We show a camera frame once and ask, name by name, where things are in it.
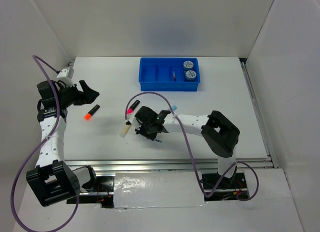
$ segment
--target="blue tray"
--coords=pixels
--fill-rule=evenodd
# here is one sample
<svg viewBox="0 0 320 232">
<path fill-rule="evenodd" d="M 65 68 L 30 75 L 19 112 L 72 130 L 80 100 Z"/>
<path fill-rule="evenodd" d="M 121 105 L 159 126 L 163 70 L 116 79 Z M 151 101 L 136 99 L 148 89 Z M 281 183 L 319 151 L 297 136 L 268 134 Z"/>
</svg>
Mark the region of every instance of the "blue tray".
<svg viewBox="0 0 320 232">
<path fill-rule="evenodd" d="M 185 78 L 183 65 L 192 61 L 196 78 Z M 196 58 L 141 58 L 139 69 L 141 91 L 196 91 L 200 83 L 198 60 Z"/>
</svg>

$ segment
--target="white floor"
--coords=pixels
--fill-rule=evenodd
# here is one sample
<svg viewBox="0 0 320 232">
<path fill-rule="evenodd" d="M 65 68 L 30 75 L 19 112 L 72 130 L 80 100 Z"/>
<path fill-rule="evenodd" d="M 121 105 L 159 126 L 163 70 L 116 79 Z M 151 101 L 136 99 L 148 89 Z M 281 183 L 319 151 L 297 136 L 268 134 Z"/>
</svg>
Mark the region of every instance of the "white floor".
<svg viewBox="0 0 320 232">
<path fill-rule="evenodd" d="M 249 170 L 245 172 L 249 192 L 252 193 L 255 178 Z M 216 201 L 198 207 L 147 209 L 104 209 L 95 204 L 80 205 L 73 220 L 61 231 L 302 232 L 283 170 L 258 169 L 257 173 L 260 190 L 248 202 Z M 45 231 L 66 221 L 73 208 L 74 205 L 66 205 L 65 202 L 43 208 L 27 187 L 19 216 L 32 229 Z M 22 231 L 16 223 L 13 232 Z"/>
<path fill-rule="evenodd" d="M 161 92 L 177 113 L 190 115 L 221 111 L 240 130 L 237 158 L 265 159 L 267 153 L 238 58 L 198 58 L 201 83 L 197 92 Z M 92 105 L 70 106 L 64 137 L 66 160 L 188 159 L 181 133 L 160 134 L 163 143 L 137 136 L 131 129 L 125 139 L 128 100 L 141 92 L 138 82 L 140 58 L 77 58 L 73 81 L 85 80 L 100 96 Z M 159 112 L 167 109 L 161 98 L 143 95 L 142 103 Z M 95 105 L 101 108 L 90 121 L 84 115 Z M 189 136 L 194 157 L 217 156 L 202 137 Z"/>
</svg>

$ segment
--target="purple cable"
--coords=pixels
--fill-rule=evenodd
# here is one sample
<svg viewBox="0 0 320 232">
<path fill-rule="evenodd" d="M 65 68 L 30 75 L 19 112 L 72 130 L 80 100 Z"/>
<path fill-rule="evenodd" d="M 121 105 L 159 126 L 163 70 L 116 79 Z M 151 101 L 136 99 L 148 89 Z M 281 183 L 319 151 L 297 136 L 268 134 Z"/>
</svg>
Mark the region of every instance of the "purple cable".
<svg viewBox="0 0 320 232">
<path fill-rule="evenodd" d="M 50 131 L 50 133 L 48 134 L 48 136 L 51 136 L 56 128 L 57 128 L 57 125 L 59 123 L 59 118 L 60 118 L 60 105 L 59 105 L 59 99 L 58 99 L 58 95 L 57 95 L 57 92 L 56 92 L 56 88 L 55 86 L 53 85 L 51 79 L 49 78 L 48 74 L 46 73 L 45 69 L 42 67 L 41 62 L 43 62 L 44 64 L 46 64 L 48 67 L 50 67 L 52 70 L 54 70 L 56 73 L 58 73 L 59 71 L 57 71 L 56 69 L 54 69 L 52 66 L 50 66 L 47 62 L 45 62 L 43 59 L 41 59 L 40 57 L 36 56 L 36 55 L 33 55 L 32 58 L 34 59 L 34 61 L 36 62 L 36 64 L 39 66 L 39 68 L 41 69 L 41 71 L 43 72 L 45 78 L 48 80 L 49 82 L 49 85 L 53 91 L 53 94 L 54 94 L 54 98 L 55 98 L 55 104 L 56 104 L 56 121 L 55 121 L 55 124 L 52 128 L 52 130 Z M 33 230 L 33 229 L 30 229 L 28 228 L 19 218 L 18 214 L 17 214 L 17 211 L 15 209 L 15 190 L 16 190 L 16 186 L 17 186 L 17 181 L 21 175 L 21 172 L 23 170 L 23 168 L 25 167 L 25 165 L 28 163 L 28 161 L 30 160 L 30 158 L 38 151 L 38 149 L 41 148 L 41 146 L 47 141 L 47 139 L 43 139 L 34 149 L 33 151 L 27 156 L 27 158 L 23 161 L 22 165 L 20 166 L 18 172 L 16 173 L 16 176 L 14 178 L 14 181 L 13 181 L 13 185 L 12 185 L 12 189 L 11 189 L 11 195 L 10 195 L 10 204 L 11 204 L 11 211 L 12 211 L 12 214 L 15 218 L 15 220 L 17 221 L 17 223 L 25 230 L 25 231 L 28 231 L 28 232 L 39 232 L 39 231 L 36 231 L 36 230 Z M 78 209 L 78 205 L 79 205 L 79 196 L 76 197 L 76 205 L 75 205 L 75 209 L 73 211 L 73 213 L 71 214 L 70 218 L 64 223 L 62 224 L 61 226 L 59 226 L 58 228 L 55 228 L 53 230 L 48 230 L 46 232 L 56 232 L 60 229 L 62 229 L 63 227 L 65 227 L 70 221 L 71 219 L 74 217 L 77 209 Z"/>
<path fill-rule="evenodd" d="M 171 111 L 172 114 L 175 116 L 176 120 L 178 121 L 178 123 L 179 123 L 179 125 L 180 125 L 180 127 L 181 127 L 181 130 L 182 130 L 182 133 L 183 133 L 183 136 L 184 136 L 184 140 L 185 140 L 185 143 L 186 143 L 186 147 L 187 147 L 188 152 L 189 152 L 189 156 L 190 156 L 190 159 L 191 159 L 191 163 L 192 163 L 192 166 L 193 166 L 193 169 L 194 169 L 194 172 L 195 172 L 195 177 L 196 177 L 196 179 L 197 179 L 197 182 L 198 182 L 198 184 L 199 184 L 199 187 L 200 187 L 203 195 L 204 195 L 206 198 L 211 197 L 211 196 L 213 195 L 213 193 L 215 192 L 215 190 L 217 189 L 217 187 L 219 186 L 219 184 L 221 183 L 223 177 L 229 172 L 230 169 L 232 169 L 234 166 L 236 166 L 237 163 L 236 163 L 236 162 L 233 163 L 233 164 L 220 176 L 220 178 L 218 179 L 218 181 L 217 181 L 216 184 L 214 185 L 214 187 L 213 187 L 213 189 L 211 190 L 211 192 L 210 192 L 210 193 L 206 193 L 206 192 L 204 191 L 204 188 L 203 188 L 203 186 L 202 186 L 202 184 L 201 184 L 201 180 L 200 180 L 199 175 L 198 175 L 198 170 L 197 170 L 197 167 L 196 167 L 196 161 L 195 161 L 194 156 L 193 156 L 193 154 L 192 154 L 191 147 L 190 147 L 190 144 L 189 144 L 189 141 L 188 141 L 188 137 L 187 137 L 187 133 L 186 133 L 186 131 L 185 131 L 184 125 L 182 124 L 182 122 L 181 122 L 181 120 L 179 119 L 179 117 L 175 115 L 174 111 L 172 110 L 172 106 L 171 106 L 171 104 L 170 104 L 170 102 L 168 101 L 167 98 L 165 98 L 163 95 L 161 95 L 161 94 L 159 94 L 159 93 L 155 93 L 155 92 L 142 92 L 142 93 L 138 93 L 138 94 L 134 95 L 134 96 L 129 100 L 129 102 L 127 103 L 126 108 L 125 108 L 125 112 L 124 112 L 124 117 L 125 117 L 125 119 L 127 119 L 127 110 L 128 110 L 128 107 L 129 107 L 129 104 L 131 103 L 131 101 L 132 101 L 134 98 L 136 98 L 136 97 L 138 97 L 138 96 L 140 96 L 140 95 L 143 95 L 143 94 L 155 94 L 155 95 L 157 95 L 157 96 L 162 97 L 162 98 L 165 100 L 165 102 L 168 104 L 170 111 Z M 256 179 L 256 189 L 255 189 L 255 191 L 254 191 L 254 193 L 253 193 L 253 195 L 252 195 L 251 197 L 249 197 L 249 198 L 247 198 L 247 199 L 240 199 L 240 198 L 239 198 L 239 195 L 242 194 L 242 193 L 245 193 L 244 191 L 243 191 L 243 192 L 240 192 L 240 193 L 238 193 L 238 194 L 236 195 L 236 198 L 237 198 L 238 200 L 240 200 L 240 201 L 248 201 L 248 200 L 253 199 L 253 198 L 255 197 L 255 195 L 257 194 L 258 190 L 259 190 L 259 179 L 258 179 L 258 175 L 257 175 L 257 173 L 255 172 L 255 170 L 254 170 L 250 165 L 248 165 L 247 163 L 242 162 L 242 161 L 238 161 L 238 163 L 242 163 L 242 164 L 244 164 L 245 166 L 247 166 L 247 167 L 253 172 L 253 174 L 254 174 L 254 176 L 255 176 L 255 179 Z"/>
</svg>

